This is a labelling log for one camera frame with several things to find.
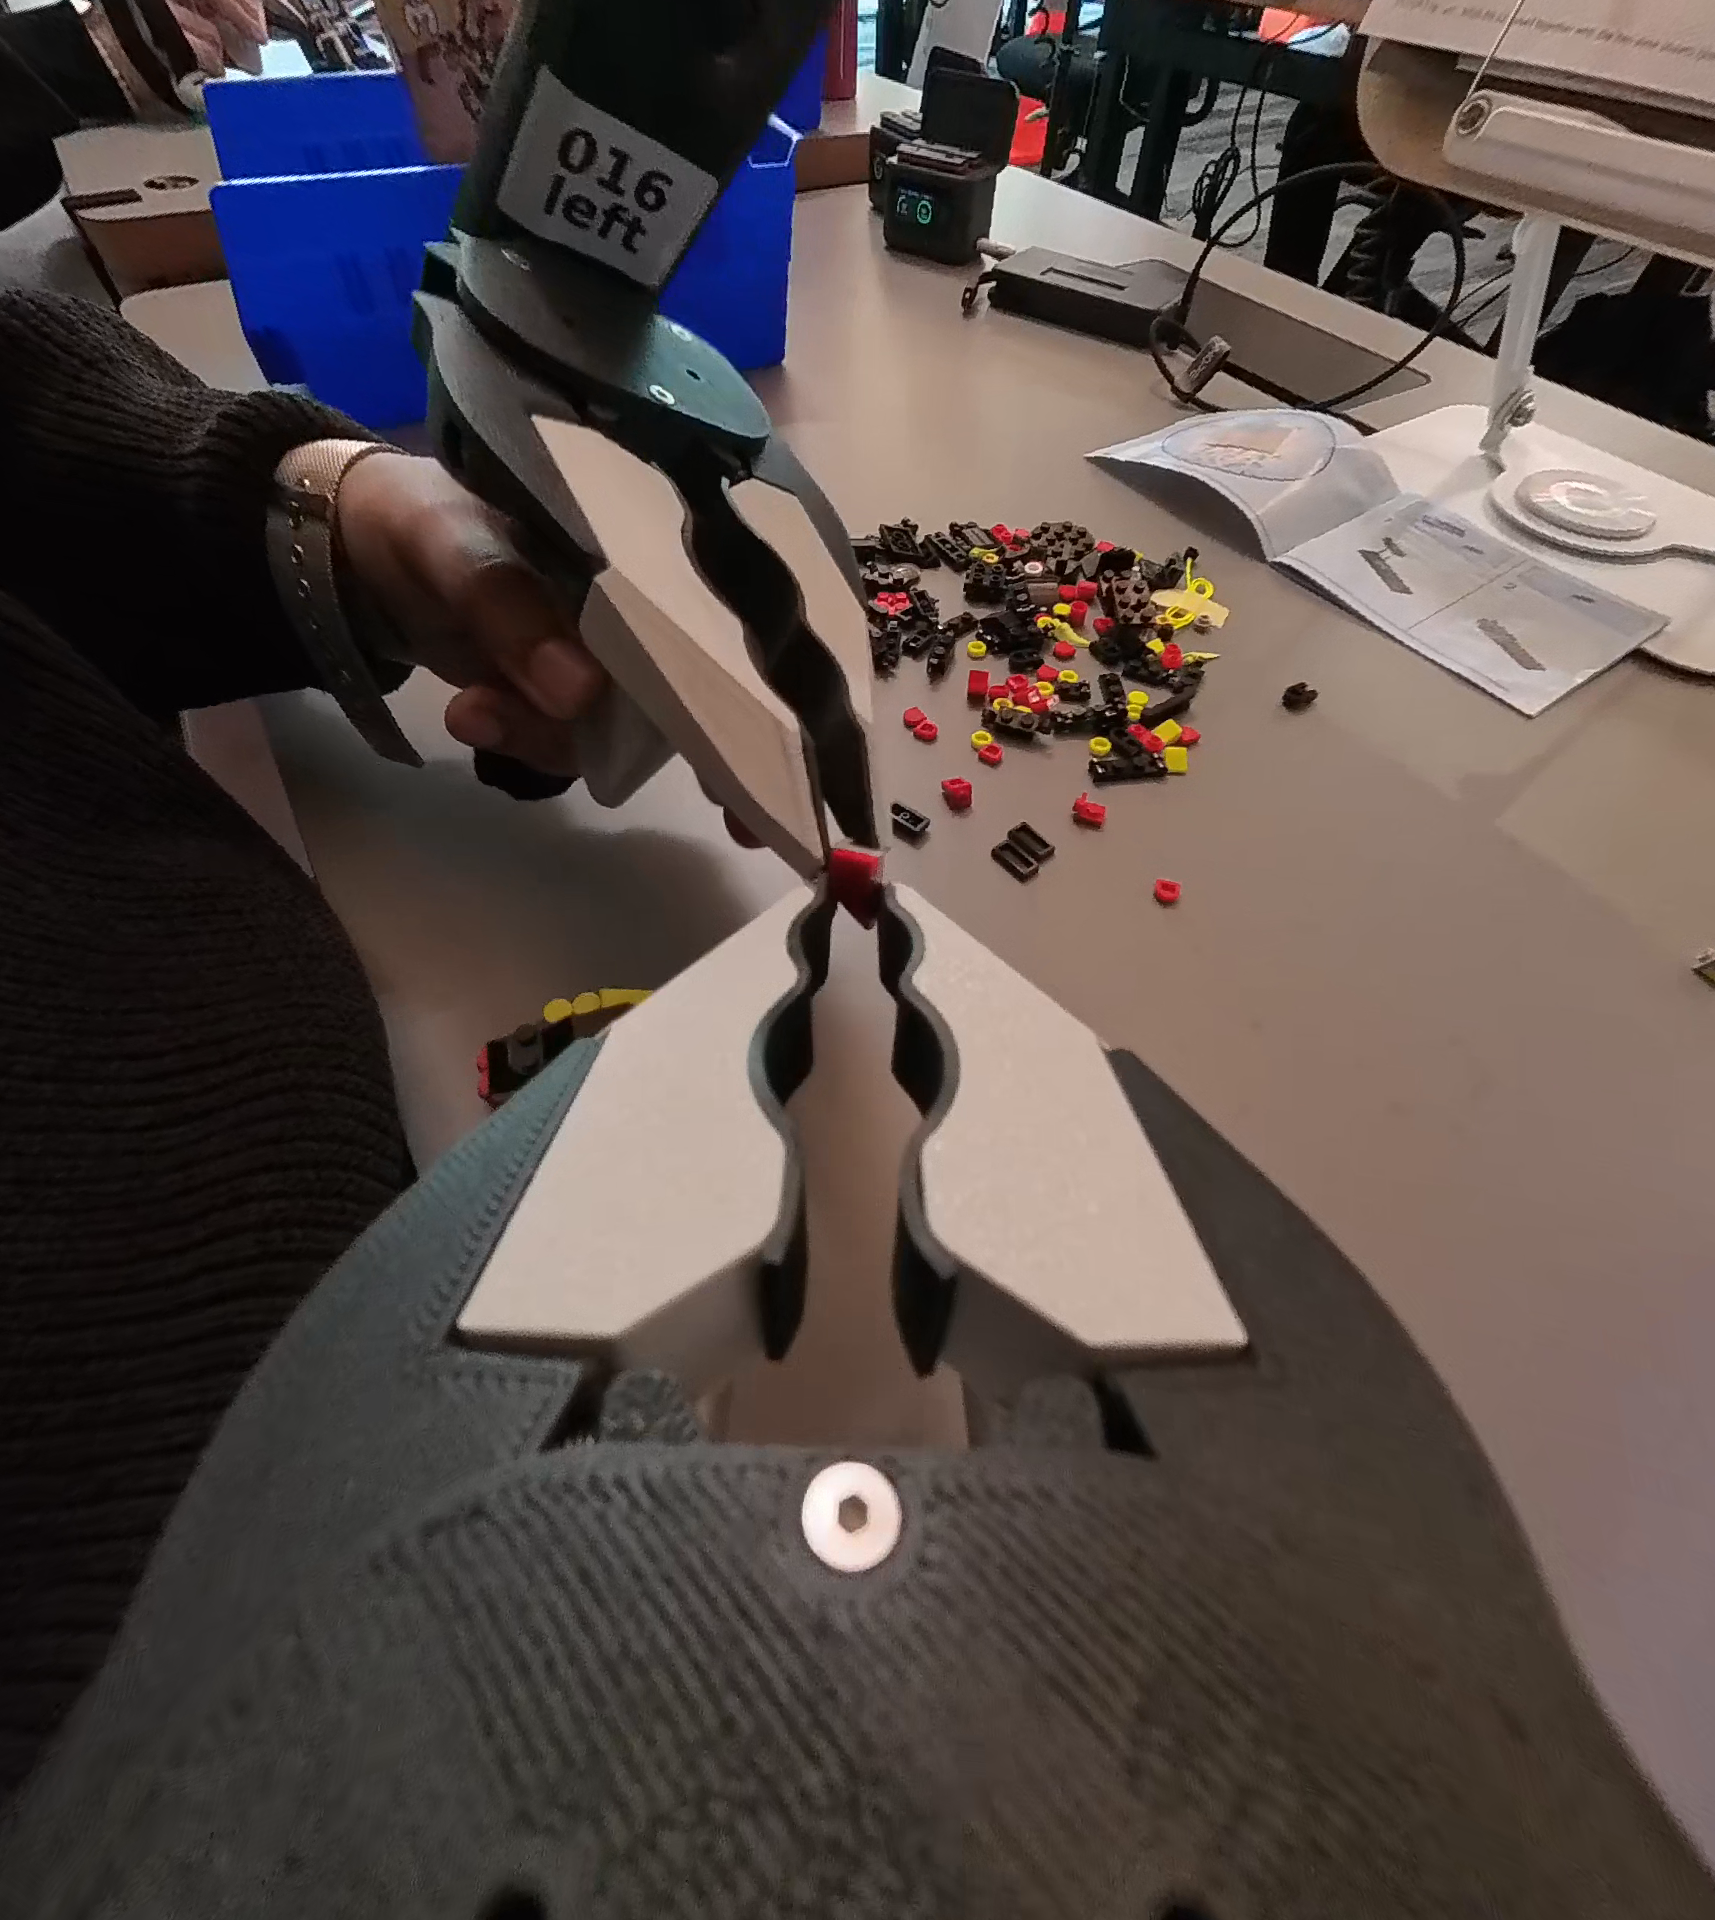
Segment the cardboard lego box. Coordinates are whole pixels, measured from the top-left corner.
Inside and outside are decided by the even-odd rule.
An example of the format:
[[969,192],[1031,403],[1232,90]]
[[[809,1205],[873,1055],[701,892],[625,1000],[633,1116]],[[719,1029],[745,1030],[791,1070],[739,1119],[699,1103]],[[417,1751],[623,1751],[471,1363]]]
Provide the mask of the cardboard lego box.
[[375,2],[431,165],[475,155],[479,116],[519,2]]

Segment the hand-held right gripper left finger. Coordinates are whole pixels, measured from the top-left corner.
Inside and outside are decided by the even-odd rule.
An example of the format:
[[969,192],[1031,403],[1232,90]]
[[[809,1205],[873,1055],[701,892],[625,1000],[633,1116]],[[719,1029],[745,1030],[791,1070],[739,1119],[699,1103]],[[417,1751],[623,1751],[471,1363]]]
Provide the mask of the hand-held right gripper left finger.
[[803,1152],[827,889],[797,889],[581,1050],[459,1308],[473,1349],[663,1373],[695,1397],[781,1360],[807,1291]]

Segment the lego instruction booklet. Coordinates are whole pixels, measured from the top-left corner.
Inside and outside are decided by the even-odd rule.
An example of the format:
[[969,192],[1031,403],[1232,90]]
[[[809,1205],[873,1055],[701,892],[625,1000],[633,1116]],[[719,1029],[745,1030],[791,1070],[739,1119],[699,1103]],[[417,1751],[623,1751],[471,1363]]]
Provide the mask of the lego instruction booklet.
[[1344,421],[1278,408],[1198,415],[1099,446],[1089,461],[1202,486],[1246,521],[1264,562],[1524,716],[1666,629],[1652,609],[1404,489]]

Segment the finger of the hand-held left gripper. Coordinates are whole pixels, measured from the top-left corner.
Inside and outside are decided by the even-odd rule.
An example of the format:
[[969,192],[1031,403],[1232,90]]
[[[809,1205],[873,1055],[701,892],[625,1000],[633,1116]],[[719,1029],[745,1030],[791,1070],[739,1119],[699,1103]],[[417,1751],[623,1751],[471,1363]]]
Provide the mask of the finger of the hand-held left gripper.
[[759,554],[745,564],[749,631],[797,722],[821,834],[875,852],[869,624],[849,534],[807,476],[741,478],[725,510]]
[[821,877],[825,828],[799,721],[751,658],[749,631],[699,573],[673,480],[589,427],[535,417],[533,437],[603,564],[581,639],[665,747],[799,878]]

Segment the grey wristwatch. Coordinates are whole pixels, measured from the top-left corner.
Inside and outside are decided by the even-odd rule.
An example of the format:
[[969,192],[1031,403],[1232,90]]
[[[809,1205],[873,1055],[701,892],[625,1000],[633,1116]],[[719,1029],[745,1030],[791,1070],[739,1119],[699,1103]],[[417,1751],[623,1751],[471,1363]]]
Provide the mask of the grey wristwatch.
[[415,770],[423,757],[389,713],[339,583],[341,485],[387,451],[381,443],[347,439],[287,451],[271,478],[265,553],[279,603],[321,693],[375,757]]

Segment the person's black sweater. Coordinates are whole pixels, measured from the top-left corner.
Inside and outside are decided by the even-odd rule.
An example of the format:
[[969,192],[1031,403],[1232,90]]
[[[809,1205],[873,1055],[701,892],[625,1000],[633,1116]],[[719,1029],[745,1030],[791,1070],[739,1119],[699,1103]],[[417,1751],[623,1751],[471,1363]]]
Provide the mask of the person's black sweater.
[[263,1349],[409,1179],[335,917],[177,716],[313,685],[261,558],[0,549],[0,1812]]

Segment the black device green light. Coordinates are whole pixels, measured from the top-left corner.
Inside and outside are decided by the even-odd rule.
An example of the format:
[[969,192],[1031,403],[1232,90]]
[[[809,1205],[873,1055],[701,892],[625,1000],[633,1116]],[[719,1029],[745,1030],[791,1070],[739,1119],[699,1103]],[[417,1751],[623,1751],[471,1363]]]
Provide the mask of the black device green light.
[[1011,82],[983,60],[931,51],[917,108],[887,108],[869,128],[869,206],[883,246],[947,269],[975,262],[1017,118]]

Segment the pile of lego pieces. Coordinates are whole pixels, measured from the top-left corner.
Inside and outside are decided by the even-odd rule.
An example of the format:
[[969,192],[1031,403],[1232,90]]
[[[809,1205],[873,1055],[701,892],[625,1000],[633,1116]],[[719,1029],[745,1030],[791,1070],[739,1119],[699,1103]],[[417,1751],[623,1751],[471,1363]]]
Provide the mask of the pile of lego pieces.
[[963,757],[933,778],[965,817],[973,778],[1061,750],[1075,832],[1109,826],[1107,794],[1188,770],[1190,713],[1226,609],[1186,546],[1153,558],[1067,521],[885,521],[847,543],[877,685],[905,683],[909,743]]

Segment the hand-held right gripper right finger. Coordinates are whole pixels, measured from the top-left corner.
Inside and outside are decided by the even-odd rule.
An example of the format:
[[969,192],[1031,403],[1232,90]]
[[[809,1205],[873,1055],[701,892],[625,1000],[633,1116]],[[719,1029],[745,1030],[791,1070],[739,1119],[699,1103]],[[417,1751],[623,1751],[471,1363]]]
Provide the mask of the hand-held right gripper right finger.
[[1035,1382],[1091,1390],[1250,1356],[1250,1333],[1133,1105],[1077,1016],[899,880],[877,903],[889,1072],[913,1111],[891,1311],[959,1439]]

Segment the yellow red lego car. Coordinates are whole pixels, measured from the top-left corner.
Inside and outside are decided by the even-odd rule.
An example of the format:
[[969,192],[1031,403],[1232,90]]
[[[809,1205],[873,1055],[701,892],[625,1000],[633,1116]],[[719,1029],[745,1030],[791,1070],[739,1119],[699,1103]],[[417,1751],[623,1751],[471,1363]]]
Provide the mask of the yellow red lego car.
[[479,1100],[497,1111],[573,1045],[597,1038],[649,997],[651,989],[603,987],[547,1000],[535,1020],[513,1027],[479,1050]]

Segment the person's left hand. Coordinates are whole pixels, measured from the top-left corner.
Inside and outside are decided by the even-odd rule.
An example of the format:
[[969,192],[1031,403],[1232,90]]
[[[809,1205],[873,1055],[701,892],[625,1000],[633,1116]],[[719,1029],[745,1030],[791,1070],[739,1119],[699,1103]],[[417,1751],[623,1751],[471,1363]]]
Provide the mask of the person's left hand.
[[607,679],[513,524],[433,461],[381,451],[345,473],[337,528],[359,607],[451,690],[443,731],[539,777],[577,775],[575,727]]

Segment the blue bin with white tag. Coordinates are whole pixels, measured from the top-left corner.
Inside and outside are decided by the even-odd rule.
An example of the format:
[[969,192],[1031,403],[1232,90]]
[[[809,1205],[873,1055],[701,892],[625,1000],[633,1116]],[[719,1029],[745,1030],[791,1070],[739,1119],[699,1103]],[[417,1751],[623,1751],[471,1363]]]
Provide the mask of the blue bin with white tag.
[[[411,301],[461,172],[429,165],[403,78],[223,80],[203,111],[221,172],[211,211],[261,374],[371,429],[419,423]],[[797,139],[769,121],[663,294],[673,322],[745,374],[785,356]]]

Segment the person's left forearm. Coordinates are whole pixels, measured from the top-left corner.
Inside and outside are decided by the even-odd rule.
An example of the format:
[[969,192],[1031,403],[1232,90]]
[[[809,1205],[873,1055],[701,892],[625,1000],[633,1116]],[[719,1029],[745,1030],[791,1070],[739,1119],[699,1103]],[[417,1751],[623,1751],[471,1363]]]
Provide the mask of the person's left forearm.
[[215,391],[105,306],[0,294],[0,674],[69,655],[149,719],[321,690],[269,543],[295,451],[373,437]]

